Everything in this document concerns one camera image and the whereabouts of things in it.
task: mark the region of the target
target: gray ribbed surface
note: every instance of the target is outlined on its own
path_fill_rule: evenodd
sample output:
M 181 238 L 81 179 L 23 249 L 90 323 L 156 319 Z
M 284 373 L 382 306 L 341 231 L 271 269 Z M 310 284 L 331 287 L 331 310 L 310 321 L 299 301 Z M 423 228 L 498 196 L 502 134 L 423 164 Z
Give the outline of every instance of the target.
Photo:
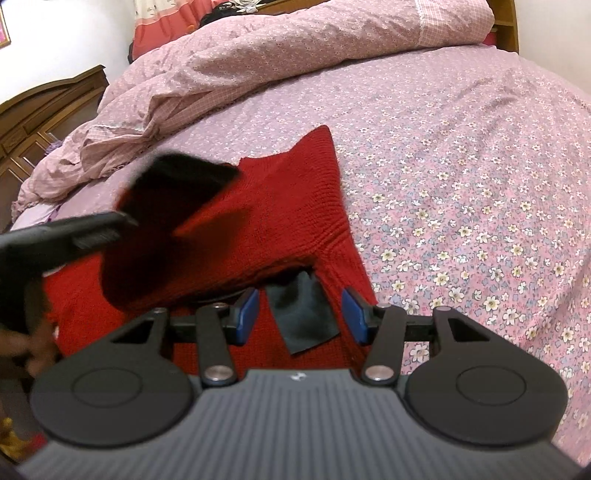
M 507 452 L 434 437 L 392 391 L 348 371 L 251 371 L 206 391 L 167 434 L 112 452 L 47 446 L 28 480 L 567 480 L 579 467 L 549 444 Z

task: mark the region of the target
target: dark gray cloth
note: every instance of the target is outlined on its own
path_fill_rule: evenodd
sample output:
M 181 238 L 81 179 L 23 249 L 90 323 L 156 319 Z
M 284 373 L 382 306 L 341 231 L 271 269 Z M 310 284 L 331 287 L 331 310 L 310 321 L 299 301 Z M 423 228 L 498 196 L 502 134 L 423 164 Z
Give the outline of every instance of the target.
M 265 291 L 290 354 L 308 350 L 339 334 L 335 315 L 313 273 L 284 274 L 267 284 Z

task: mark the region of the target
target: floral bedsheet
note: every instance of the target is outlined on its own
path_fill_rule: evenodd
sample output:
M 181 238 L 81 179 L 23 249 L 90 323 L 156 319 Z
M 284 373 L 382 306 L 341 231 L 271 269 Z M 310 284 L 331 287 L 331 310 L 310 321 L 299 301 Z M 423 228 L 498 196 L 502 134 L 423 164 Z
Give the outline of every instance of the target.
M 161 148 L 237 163 L 327 124 L 378 298 L 416 314 L 453 306 L 550 364 L 569 388 L 555 443 L 588 463 L 589 100 L 516 54 L 449 47 L 283 81 Z M 60 215 L 109 209 L 146 158 Z M 427 345 L 408 345 L 405 370 L 427 357 Z

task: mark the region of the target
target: pink bedsheet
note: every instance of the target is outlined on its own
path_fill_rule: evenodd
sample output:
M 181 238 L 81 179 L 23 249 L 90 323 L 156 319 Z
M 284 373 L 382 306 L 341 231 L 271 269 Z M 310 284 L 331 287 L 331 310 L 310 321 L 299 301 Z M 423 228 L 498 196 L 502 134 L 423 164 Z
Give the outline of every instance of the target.
M 591 461 L 591 106 L 516 54 L 467 46 L 344 64 L 261 89 L 158 146 L 237 163 L 327 124 L 352 235 L 380 300 L 448 304 L 553 366 L 555 442 Z M 65 218 L 112 208 L 142 155 Z M 427 359 L 407 348 L 405 371 Z
M 110 175 L 155 140 L 257 86 L 347 59 L 477 43 L 492 23 L 486 0 L 331 0 L 290 15 L 207 25 L 131 65 L 107 89 L 96 119 L 24 182 L 14 216 Z

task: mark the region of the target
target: red curtain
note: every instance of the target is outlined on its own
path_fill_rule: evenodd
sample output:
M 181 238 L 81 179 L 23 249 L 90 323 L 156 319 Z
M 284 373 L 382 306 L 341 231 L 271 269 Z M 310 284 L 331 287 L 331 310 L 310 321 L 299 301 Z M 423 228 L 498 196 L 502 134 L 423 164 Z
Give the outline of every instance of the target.
M 135 0 L 132 58 L 194 32 L 204 15 L 226 0 Z

